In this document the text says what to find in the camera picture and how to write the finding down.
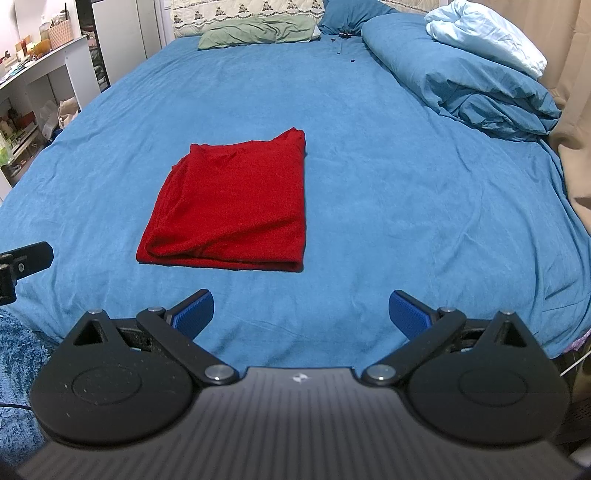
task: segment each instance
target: blue pillow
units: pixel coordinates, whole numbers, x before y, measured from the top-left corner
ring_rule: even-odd
[[[318,27],[326,35],[361,35],[361,27],[367,20],[398,12],[379,0],[324,0],[324,8]]]

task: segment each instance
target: blue gripper pad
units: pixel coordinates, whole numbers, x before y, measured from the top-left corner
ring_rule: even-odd
[[[409,340],[427,330],[433,324],[435,314],[434,310],[399,290],[390,295],[388,311],[392,323]]]
[[[213,318],[213,295],[200,290],[166,312],[166,321],[193,340]]]

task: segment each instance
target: logo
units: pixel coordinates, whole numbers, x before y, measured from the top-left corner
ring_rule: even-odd
[[[308,375],[303,374],[302,372],[300,372],[299,374],[297,374],[295,377],[292,377],[294,382],[298,382],[300,385],[302,383],[304,383],[305,381],[307,381],[310,377],[308,377]]]

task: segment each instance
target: patterned headboard cover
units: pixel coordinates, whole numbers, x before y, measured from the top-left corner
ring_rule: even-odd
[[[401,12],[411,12],[415,14],[426,14],[431,10],[447,5],[447,0],[380,0]]]
[[[212,25],[230,18],[275,14],[311,15],[319,23],[322,0],[171,0],[175,37],[201,35]]]

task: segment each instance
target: green pillow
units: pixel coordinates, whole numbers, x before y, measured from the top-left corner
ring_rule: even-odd
[[[199,40],[198,50],[234,47],[255,43],[310,41],[320,37],[313,17],[278,14],[231,18],[207,30]]]

